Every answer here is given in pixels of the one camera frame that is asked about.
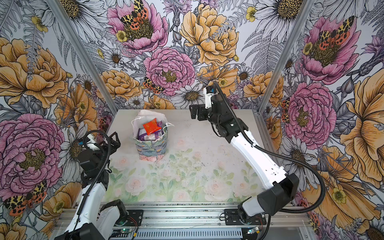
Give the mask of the red snack packet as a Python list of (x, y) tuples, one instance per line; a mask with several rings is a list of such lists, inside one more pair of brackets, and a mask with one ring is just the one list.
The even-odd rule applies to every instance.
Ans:
[(157, 131), (162, 129), (162, 122), (158, 122), (157, 119), (153, 119), (145, 124), (143, 124), (143, 128), (145, 129), (147, 135), (154, 134)]

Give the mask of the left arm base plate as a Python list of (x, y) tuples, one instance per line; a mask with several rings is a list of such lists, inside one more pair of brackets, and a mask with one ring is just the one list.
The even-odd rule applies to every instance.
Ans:
[(143, 221), (143, 210), (127, 210), (127, 217), (123, 217), (122, 227), (140, 227)]

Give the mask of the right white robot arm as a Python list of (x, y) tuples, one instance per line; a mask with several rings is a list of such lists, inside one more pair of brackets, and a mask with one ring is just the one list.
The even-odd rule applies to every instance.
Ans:
[(238, 214), (243, 223), (249, 222), (258, 214), (275, 215), (294, 198), (299, 179), (289, 175), (278, 166), (261, 148), (248, 126), (238, 118), (219, 96), (212, 96), (211, 106), (191, 105), (191, 118), (209, 121), (220, 137), (223, 137), (238, 150), (260, 178), (264, 191), (250, 197), (238, 206)]

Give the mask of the floral paper gift bag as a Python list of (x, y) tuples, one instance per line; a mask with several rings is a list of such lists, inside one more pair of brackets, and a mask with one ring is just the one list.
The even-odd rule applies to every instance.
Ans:
[[(158, 122), (163, 123), (163, 136), (155, 141), (139, 141), (137, 139), (138, 131), (143, 127), (143, 124), (157, 119)], [(142, 161), (158, 162), (166, 154), (169, 128), (173, 126), (168, 122), (166, 116), (162, 113), (157, 113), (149, 110), (141, 110), (137, 116), (131, 121), (133, 127), (133, 139), (139, 154), (139, 158)]]

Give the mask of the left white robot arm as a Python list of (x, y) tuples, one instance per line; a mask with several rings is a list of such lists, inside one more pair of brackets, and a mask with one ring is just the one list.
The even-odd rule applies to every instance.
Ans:
[(109, 185), (110, 156), (121, 146), (118, 133), (99, 130), (87, 132), (80, 141), (78, 154), (81, 168), (81, 201), (74, 218), (58, 240), (108, 240), (115, 224), (123, 224), (128, 213), (121, 200), (102, 205)]

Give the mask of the purple snack packet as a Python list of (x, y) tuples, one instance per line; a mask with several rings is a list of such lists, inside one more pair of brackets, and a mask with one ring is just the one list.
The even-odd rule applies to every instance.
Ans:
[(163, 123), (162, 129), (160, 131), (155, 132), (154, 134), (147, 135), (145, 129), (142, 127), (138, 131), (137, 139), (139, 141), (155, 141), (163, 136)]

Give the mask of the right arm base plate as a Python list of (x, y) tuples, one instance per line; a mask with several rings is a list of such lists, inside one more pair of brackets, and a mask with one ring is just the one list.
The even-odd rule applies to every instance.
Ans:
[(264, 226), (266, 217), (262, 214), (248, 216), (239, 209), (224, 209), (224, 221), (227, 226)]

